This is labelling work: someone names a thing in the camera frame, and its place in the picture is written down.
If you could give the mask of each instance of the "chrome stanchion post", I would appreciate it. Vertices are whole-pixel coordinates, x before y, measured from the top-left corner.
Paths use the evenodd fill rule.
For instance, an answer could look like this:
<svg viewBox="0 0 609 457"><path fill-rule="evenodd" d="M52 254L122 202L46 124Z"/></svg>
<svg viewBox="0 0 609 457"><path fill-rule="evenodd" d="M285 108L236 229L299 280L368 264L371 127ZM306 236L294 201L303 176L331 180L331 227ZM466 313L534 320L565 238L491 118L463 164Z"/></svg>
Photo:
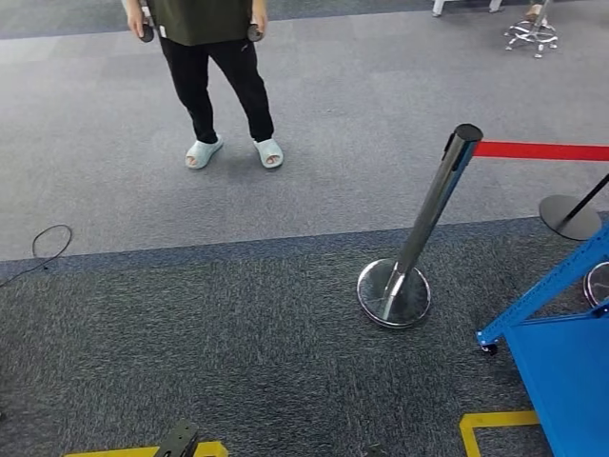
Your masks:
<svg viewBox="0 0 609 457"><path fill-rule="evenodd" d="M389 328L405 328L429 309L431 293L417 261L463 170L482 140L480 129L463 124L454 130L414 227L397 261L381 259L364 268L358 281L358 298L373 321Z"/></svg>

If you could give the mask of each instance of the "red barrier tape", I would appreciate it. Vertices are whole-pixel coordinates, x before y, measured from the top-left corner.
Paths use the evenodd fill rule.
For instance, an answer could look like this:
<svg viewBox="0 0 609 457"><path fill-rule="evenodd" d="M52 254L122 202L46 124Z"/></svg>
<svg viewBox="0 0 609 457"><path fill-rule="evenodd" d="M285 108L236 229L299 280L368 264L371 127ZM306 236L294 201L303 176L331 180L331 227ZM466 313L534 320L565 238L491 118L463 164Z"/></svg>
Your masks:
<svg viewBox="0 0 609 457"><path fill-rule="evenodd" d="M540 143L505 143L482 141L476 150L478 157L537 160L609 161L609 146L550 145Z"/></svg>

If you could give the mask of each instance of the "black pants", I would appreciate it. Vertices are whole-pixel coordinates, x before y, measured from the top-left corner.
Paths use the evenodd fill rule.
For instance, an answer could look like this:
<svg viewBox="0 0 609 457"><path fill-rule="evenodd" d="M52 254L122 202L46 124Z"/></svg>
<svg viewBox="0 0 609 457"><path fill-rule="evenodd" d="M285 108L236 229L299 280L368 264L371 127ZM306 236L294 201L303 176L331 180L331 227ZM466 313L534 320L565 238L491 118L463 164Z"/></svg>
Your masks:
<svg viewBox="0 0 609 457"><path fill-rule="evenodd" d="M209 144L217 141L214 109L208 93L210 57L235 89L245 111L252 138L260 142L273 136L266 89L258 74L258 58L252 43L240 40L183 46L165 38L160 41L178 98L192 118L198 140Z"/></svg>

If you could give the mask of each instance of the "hand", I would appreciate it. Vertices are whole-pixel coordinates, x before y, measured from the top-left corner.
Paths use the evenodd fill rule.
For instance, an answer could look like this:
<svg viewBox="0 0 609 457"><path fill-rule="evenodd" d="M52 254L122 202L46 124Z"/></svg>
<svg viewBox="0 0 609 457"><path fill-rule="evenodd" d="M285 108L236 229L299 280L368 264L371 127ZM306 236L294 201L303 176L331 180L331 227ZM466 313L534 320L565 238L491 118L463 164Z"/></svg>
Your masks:
<svg viewBox="0 0 609 457"><path fill-rule="evenodd" d="M127 24L138 38L143 37L143 12L141 10L139 0L127 0L125 3L127 11Z"/></svg>
<svg viewBox="0 0 609 457"><path fill-rule="evenodd" d="M266 15L266 0L253 0L251 5L251 18L258 26L258 31L263 35L269 25L269 16Z"/></svg>

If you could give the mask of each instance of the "person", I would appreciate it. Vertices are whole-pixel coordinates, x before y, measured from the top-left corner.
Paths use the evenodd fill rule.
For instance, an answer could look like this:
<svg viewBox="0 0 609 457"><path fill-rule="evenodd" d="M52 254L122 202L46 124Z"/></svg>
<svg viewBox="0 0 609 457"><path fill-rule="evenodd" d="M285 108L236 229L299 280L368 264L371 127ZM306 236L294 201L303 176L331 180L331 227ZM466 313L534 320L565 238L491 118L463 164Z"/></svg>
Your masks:
<svg viewBox="0 0 609 457"><path fill-rule="evenodd" d="M143 37L146 18L140 0L126 0L125 7L129 28ZM237 94L262 164L274 169L283 163L256 50L247 38L252 23L266 31L266 0L148 0L148 7L177 97L192 119L196 141L186 154L187 167L202 169L223 144L214 130L208 93L210 58Z"/></svg>

